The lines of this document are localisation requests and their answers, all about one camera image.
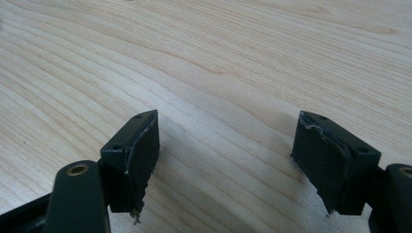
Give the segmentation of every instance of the wooden surface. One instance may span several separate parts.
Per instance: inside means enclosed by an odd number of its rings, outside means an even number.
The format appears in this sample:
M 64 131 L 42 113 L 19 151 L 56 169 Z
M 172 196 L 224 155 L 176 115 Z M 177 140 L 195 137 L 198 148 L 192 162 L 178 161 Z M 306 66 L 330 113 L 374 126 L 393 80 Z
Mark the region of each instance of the wooden surface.
M 159 111 L 142 213 L 113 232 L 368 232 L 290 160 L 299 110 L 412 163 L 410 1 L 1 1 L 0 213 Z

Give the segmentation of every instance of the wood grain pattern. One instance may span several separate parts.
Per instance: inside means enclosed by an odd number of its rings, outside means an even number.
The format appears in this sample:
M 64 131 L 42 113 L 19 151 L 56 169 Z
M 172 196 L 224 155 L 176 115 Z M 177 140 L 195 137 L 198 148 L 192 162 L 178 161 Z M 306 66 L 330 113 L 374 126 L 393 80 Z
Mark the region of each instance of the wood grain pattern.
M 290 160 L 300 109 L 412 163 L 408 1 L 1 1 L 0 213 L 159 110 L 143 223 L 113 232 L 367 232 Z

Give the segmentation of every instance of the light wood tabletop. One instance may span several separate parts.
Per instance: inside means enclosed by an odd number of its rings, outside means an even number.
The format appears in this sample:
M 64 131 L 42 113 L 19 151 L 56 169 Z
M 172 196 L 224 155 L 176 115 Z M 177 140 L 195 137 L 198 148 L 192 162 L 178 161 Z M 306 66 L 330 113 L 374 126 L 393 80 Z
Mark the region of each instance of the light wood tabletop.
M 113 232 L 368 232 L 292 163 L 300 110 L 412 163 L 412 2 L 0 2 L 0 214 L 157 109 L 142 223 Z

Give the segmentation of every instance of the screw hole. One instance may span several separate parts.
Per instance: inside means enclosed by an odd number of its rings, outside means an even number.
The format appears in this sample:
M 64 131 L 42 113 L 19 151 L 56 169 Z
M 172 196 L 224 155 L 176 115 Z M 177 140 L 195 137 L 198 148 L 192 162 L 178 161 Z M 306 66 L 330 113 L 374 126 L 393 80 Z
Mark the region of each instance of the screw hole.
M 400 171 L 405 174 L 406 176 L 408 176 L 409 178 L 412 178 L 412 169 L 411 168 L 400 168 Z
M 73 166 L 67 170 L 67 175 L 71 177 L 79 176 L 80 174 L 85 173 L 88 170 L 88 166 L 85 164 L 79 164 L 76 166 Z
M 366 148 L 357 148 L 357 150 L 360 152 L 369 152 L 369 150 Z

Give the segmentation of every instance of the wood grain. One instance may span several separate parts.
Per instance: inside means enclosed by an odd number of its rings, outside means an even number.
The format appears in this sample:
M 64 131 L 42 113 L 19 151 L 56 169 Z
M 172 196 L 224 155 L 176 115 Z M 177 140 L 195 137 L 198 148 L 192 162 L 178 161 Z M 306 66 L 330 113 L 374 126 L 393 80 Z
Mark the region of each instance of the wood grain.
M 0 213 L 158 109 L 143 223 L 113 232 L 368 232 L 369 207 L 326 216 L 294 129 L 319 113 L 411 164 L 411 25 L 399 0 L 1 1 Z

